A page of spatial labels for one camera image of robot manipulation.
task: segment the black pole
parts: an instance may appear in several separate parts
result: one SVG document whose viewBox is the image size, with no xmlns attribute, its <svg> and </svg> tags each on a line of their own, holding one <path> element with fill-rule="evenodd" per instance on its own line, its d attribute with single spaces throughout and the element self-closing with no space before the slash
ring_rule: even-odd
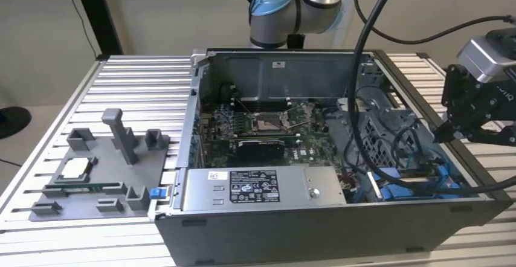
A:
<svg viewBox="0 0 516 267">
<path fill-rule="evenodd" d="M 124 54 L 105 0 L 80 0 L 102 54 Z"/>
</svg>

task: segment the motherboard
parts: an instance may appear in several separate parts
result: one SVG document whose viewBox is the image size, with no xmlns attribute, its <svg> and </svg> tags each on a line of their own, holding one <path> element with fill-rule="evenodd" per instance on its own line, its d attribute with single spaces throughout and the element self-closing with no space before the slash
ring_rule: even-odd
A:
<svg viewBox="0 0 516 267">
<path fill-rule="evenodd" d="M 254 105 L 233 100 L 201 119 L 205 167 L 341 166 L 316 102 Z"/>
</svg>

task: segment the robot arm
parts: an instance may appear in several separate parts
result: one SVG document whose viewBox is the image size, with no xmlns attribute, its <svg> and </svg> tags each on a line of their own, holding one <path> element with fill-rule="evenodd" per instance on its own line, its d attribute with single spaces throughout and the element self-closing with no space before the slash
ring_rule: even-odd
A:
<svg viewBox="0 0 516 267">
<path fill-rule="evenodd" d="M 250 43 L 278 48 L 289 34 L 322 33 L 340 20 L 341 0 L 254 0 Z"/>
<path fill-rule="evenodd" d="M 445 71 L 446 120 L 433 131 L 434 141 L 449 142 L 458 132 L 470 142 L 516 146 L 516 126 L 500 132 L 481 128 L 489 121 L 516 120 L 516 28 L 474 37 L 457 59 L 460 65 Z"/>
</svg>

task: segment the gray peg holder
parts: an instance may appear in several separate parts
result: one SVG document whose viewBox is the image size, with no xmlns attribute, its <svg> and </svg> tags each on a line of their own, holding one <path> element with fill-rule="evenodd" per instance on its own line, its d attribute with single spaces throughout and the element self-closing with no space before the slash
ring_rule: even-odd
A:
<svg viewBox="0 0 516 267">
<path fill-rule="evenodd" d="M 102 122 L 110 127 L 114 137 L 114 146 L 118 146 L 125 163 L 133 165 L 137 162 L 137 156 L 133 150 L 134 143 L 130 141 L 124 124 L 121 123 L 121 114 L 121 109 L 106 108 L 102 114 Z"/>
</svg>

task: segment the blue latch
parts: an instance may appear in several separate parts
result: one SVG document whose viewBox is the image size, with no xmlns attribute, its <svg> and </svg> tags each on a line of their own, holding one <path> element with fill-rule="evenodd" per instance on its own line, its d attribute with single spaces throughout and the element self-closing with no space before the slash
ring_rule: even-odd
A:
<svg viewBox="0 0 516 267">
<path fill-rule="evenodd" d="M 165 188 L 154 187 L 150 190 L 149 198 L 150 199 L 165 199 L 166 198 L 166 189 Z"/>
</svg>

